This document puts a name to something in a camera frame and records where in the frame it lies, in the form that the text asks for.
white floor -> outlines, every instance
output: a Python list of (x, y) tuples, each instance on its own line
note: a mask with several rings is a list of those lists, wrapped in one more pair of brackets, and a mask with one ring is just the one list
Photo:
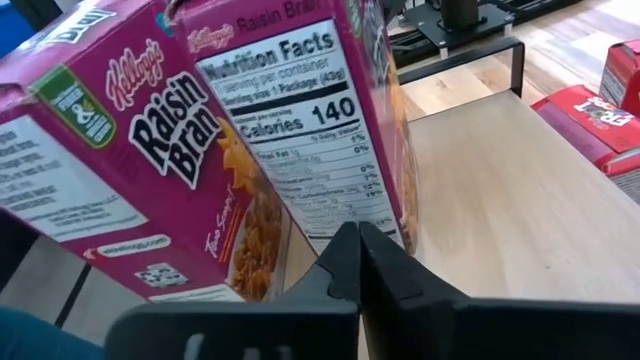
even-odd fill
[[(73, 288), (84, 261), (41, 237), (0, 292), (0, 305), (29, 312), (54, 323)], [(91, 269), (64, 329), (102, 344), (114, 320), (144, 300), (122, 285)]]

wooden table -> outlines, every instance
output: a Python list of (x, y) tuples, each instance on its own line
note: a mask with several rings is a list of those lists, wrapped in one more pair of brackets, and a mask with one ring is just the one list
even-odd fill
[[(640, 207), (513, 93), (408, 112), (422, 264), (470, 296), (640, 303)], [(287, 286), (314, 260), (294, 233)]]

green badge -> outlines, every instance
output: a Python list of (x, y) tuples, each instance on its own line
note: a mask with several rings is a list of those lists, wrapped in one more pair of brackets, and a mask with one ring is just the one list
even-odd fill
[(353, 36), (360, 38), (362, 33), (362, 16), (360, 15), (360, 0), (347, 0), (347, 15), (349, 16), (349, 22), (351, 22), (351, 31)]
[(92, 148), (103, 148), (113, 138), (115, 121), (66, 66), (51, 70), (29, 90)]

black metal stand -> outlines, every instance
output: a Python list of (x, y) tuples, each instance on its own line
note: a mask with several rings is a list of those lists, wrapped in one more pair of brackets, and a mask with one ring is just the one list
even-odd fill
[(525, 46), (522, 41), (513, 37), (503, 38), (437, 63), (407, 71), (398, 76), (398, 81), (400, 85), (404, 85), (507, 50), (513, 50), (509, 90), (513, 91), (518, 97), (522, 97)]
[(535, 19), (575, 4), (580, 0), (440, 0), (441, 6), (425, 4), (406, 10), (402, 17), (416, 30), (392, 35), (391, 48), (398, 67), (440, 54), (447, 58), (450, 49), (480, 38), (504, 32), (514, 25)]

pink box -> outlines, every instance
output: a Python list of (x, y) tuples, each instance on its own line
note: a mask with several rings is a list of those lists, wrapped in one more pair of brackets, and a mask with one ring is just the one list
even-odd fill
[(416, 171), (378, 1), (189, 0), (171, 25), (310, 244), (345, 221), (413, 253)]
[(152, 301), (277, 296), (289, 215), (164, 11), (85, 1), (0, 62), (0, 205)]

